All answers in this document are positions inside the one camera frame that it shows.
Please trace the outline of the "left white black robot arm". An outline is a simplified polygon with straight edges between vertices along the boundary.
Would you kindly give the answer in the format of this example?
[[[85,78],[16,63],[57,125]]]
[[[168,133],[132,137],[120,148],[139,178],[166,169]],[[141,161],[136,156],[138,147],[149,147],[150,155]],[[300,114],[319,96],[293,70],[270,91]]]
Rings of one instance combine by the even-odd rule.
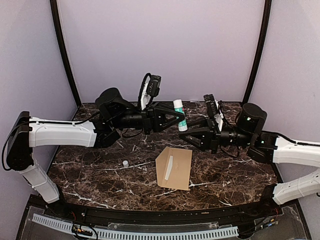
[[[158,102],[135,106],[123,99],[115,87],[106,89],[95,104],[98,111],[81,121],[41,119],[30,116],[28,111],[22,111],[2,148],[3,169],[19,172],[42,199],[51,204],[51,210],[60,218],[67,218],[71,208],[63,201],[57,185],[34,158],[34,148],[108,148],[121,137],[120,130],[136,129],[149,135],[160,133],[185,120],[183,113]]]

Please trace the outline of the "brown kraft paper envelope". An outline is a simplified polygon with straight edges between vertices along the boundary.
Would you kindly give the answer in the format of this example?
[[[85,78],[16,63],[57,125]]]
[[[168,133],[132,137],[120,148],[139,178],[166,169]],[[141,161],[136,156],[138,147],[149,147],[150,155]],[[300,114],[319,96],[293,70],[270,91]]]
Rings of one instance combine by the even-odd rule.
[[[157,185],[173,190],[189,190],[193,151],[166,146],[155,159]],[[168,159],[173,156],[173,166],[168,180],[164,180]]]

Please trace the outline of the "green white glue stick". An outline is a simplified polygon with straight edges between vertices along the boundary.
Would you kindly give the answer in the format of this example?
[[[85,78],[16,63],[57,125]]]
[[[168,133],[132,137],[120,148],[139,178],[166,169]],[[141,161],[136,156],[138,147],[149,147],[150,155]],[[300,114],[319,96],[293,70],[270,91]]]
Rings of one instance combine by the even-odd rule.
[[[174,110],[176,112],[182,113],[185,115],[183,102],[181,99],[176,99],[173,101]],[[178,123],[178,130],[180,132],[185,132],[188,130],[187,121],[184,119]]]

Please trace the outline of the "white glue stick cap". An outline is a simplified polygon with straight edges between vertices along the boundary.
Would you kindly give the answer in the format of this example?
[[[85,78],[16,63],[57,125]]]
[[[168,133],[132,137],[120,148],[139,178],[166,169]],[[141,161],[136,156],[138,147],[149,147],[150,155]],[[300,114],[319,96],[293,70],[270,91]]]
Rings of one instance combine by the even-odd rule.
[[[129,166],[129,162],[128,162],[127,160],[124,160],[124,161],[122,162],[122,164],[123,164],[123,166],[124,166],[125,168],[127,168],[127,167]]]

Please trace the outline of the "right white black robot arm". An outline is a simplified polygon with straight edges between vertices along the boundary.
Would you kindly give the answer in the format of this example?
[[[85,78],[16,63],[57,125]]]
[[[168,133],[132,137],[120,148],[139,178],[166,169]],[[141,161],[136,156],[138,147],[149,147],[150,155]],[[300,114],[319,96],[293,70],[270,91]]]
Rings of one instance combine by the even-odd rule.
[[[271,131],[264,131],[267,113],[253,103],[245,103],[235,124],[217,121],[219,107],[207,103],[207,117],[190,123],[190,129],[180,132],[179,138],[201,151],[228,146],[242,147],[255,162],[262,164],[297,164],[315,167],[316,170],[298,179],[275,183],[264,188],[260,202],[255,205],[255,213],[266,217],[275,205],[282,205],[320,192],[320,145],[305,142]]]

